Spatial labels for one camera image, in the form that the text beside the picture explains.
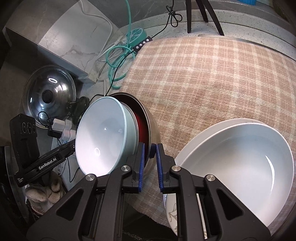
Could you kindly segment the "left gloved hand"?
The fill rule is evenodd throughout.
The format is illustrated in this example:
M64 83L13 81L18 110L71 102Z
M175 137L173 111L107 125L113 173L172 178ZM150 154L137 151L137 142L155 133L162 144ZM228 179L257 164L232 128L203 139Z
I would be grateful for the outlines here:
M25 188L25 195L32 210L38 214L45 214L64 195L62 178L54 171L43 176L45 182L29 184Z

